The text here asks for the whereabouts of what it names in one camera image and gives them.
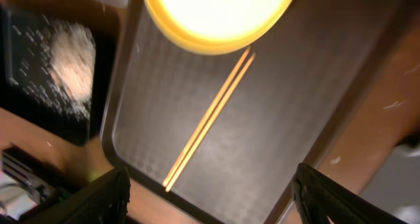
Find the black waste tray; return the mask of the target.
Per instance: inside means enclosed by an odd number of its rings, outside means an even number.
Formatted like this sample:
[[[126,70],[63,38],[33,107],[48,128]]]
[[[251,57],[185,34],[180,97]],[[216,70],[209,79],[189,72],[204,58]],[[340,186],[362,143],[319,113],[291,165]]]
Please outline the black waste tray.
[[[85,30],[93,50],[89,99],[76,101],[53,74],[52,44],[58,34]],[[79,22],[1,6],[1,108],[83,146],[102,123],[116,41]]]

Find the grey dishwasher rack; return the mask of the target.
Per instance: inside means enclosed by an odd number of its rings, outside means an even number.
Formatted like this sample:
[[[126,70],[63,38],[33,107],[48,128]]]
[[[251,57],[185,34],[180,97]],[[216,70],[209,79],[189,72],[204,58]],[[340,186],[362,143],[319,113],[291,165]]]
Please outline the grey dishwasher rack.
[[[405,223],[418,223],[419,136],[402,139],[358,196]]]

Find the dark brown serving tray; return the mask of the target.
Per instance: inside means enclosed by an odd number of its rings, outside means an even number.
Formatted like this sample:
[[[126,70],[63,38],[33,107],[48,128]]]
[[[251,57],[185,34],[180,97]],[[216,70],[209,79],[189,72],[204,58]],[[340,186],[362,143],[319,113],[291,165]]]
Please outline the dark brown serving tray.
[[[204,223],[264,223],[297,165],[419,0],[294,0],[251,48],[255,59],[170,192],[162,182],[242,52],[171,43],[130,0],[100,140],[109,162]]]

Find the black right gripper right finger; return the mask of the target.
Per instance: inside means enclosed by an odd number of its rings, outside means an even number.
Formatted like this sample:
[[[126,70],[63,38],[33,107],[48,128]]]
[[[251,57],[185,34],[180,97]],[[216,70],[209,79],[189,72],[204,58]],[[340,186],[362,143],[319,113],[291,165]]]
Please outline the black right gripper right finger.
[[[313,167],[300,163],[292,178],[293,201],[305,224],[404,224]]]

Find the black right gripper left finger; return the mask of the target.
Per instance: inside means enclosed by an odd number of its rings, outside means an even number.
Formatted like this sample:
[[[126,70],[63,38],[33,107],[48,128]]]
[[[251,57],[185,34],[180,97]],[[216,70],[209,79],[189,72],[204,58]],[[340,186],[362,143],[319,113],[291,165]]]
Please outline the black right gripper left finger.
[[[36,208],[19,223],[125,223],[130,186],[127,170],[114,168],[68,198]]]

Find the yellow plate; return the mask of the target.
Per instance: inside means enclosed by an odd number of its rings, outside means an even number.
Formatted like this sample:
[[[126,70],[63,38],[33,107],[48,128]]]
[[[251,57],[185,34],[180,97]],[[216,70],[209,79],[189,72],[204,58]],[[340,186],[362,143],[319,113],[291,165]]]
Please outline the yellow plate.
[[[293,0],[144,0],[160,32],[178,47],[222,55],[246,47],[282,17]]]

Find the wooden chopstick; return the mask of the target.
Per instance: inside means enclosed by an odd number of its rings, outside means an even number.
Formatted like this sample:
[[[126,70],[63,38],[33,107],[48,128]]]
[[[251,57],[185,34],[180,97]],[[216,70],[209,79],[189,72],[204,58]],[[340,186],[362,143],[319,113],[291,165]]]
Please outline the wooden chopstick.
[[[163,181],[163,186],[164,187],[167,187],[168,186],[168,184],[169,184],[170,180],[173,178],[176,170],[179,168],[179,166],[181,165],[182,161],[185,159],[188,151],[191,149],[194,141],[197,139],[198,135],[200,134],[200,131],[203,129],[203,127],[207,123],[209,117],[211,116],[211,114],[215,110],[216,106],[218,105],[218,103],[222,99],[222,96],[225,94],[225,92],[228,89],[229,85],[232,83],[232,80],[234,79],[234,77],[238,73],[241,65],[243,64],[243,62],[244,62],[246,56],[249,54],[250,50],[251,50],[251,47],[248,46],[246,48],[246,50],[244,51],[244,53],[242,54],[242,56],[240,57],[239,61],[236,63],[236,65],[233,68],[233,70],[231,71],[230,75],[227,77],[226,81],[222,85],[222,87],[219,90],[219,92],[217,93],[216,97],[213,99],[213,102],[211,103],[210,107],[207,109],[207,111],[204,114],[203,118],[200,120],[197,128],[194,130],[193,134],[189,138],[187,144],[185,145],[185,147],[183,148],[183,150],[180,153],[179,157],[177,158],[176,162],[174,163],[173,167],[169,171],[167,177],[164,179],[164,181]]]
[[[220,100],[220,102],[216,106],[215,110],[213,111],[213,113],[209,117],[207,123],[204,125],[204,127],[200,131],[197,139],[194,141],[191,149],[188,151],[185,159],[182,161],[181,165],[176,170],[176,172],[175,172],[173,178],[170,180],[168,186],[165,187],[165,192],[169,192],[172,189],[172,187],[175,184],[176,180],[179,178],[180,174],[182,173],[182,171],[186,167],[187,163],[190,161],[191,157],[194,155],[195,151],[198,149],[199,145],[201,144],[201,142],[203,141],[204,137],[206,136],[206,134],[210,130],[211,126],[216,121],[217,117],[221,113],[222,109],[226,105],[227,101],[231,97],[231,95],[234,92],[234,90],[236,89],[236,87],[238,86],[239,82],[241,81],[242,77],[246,73],[247,69],[251,65],[251,63],[252,63],[252,61],[253,61],[254,58],[255,58],[255,53],[253,53],[250,56],[250,58],[248,59],[248,61],[245,63],[244,66],[241,65],[238,73],[236,74],[236,76],[232,80],[232,83],[229,85],[229,87],[226,90],[225,94],[222,96],[222,99]]]

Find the pile of rice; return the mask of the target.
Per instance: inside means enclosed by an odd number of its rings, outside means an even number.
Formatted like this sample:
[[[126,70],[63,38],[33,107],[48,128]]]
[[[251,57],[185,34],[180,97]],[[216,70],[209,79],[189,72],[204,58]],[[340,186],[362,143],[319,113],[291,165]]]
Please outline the pile of rice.
[[[45,15],[9,18],[7,82],[60,116],[91,117],[96,43],[88,27]]]

